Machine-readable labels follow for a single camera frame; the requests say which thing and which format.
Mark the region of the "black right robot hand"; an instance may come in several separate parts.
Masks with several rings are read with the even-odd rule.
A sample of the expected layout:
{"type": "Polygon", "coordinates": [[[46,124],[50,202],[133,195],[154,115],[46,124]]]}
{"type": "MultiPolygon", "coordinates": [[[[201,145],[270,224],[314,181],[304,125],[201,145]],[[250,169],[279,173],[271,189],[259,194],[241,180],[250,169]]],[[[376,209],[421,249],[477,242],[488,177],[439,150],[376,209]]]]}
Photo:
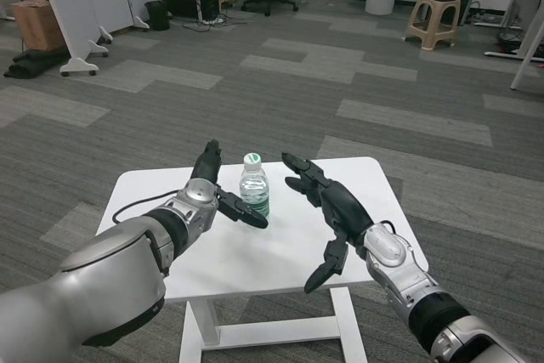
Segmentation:
{"type": "Polygon", "coordinates": [[[374,222],[358,199],[343,184],[327,178],[321,167],[287,152],[281,154],[281,159],[296,174],[285,178],[287,186],[322,210],[335,235],[326,244],[324,262],[305,283],[304,292],[311,293],[333,275],[342,274],[349,246],[361,248],[365,233],[374,222]]]}

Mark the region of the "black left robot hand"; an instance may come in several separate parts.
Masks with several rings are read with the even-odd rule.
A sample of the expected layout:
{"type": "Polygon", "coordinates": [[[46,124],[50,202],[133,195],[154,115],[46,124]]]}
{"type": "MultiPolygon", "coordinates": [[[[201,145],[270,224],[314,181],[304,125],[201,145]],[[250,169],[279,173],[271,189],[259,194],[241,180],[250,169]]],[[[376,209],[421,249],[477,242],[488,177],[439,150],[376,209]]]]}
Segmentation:
{"type": "Polygon", "coordinates": [[[191,179],[205,179],[215,187],[218,211],[232,221],[241,221],[254,228],[264,230],[268,220],[257,210],[251,208],[239,196],[224,190],[218,184],[218,173],[222,164],[221,149],[216,139],[210,140],[198,156],[193,167],[191,179]]]}

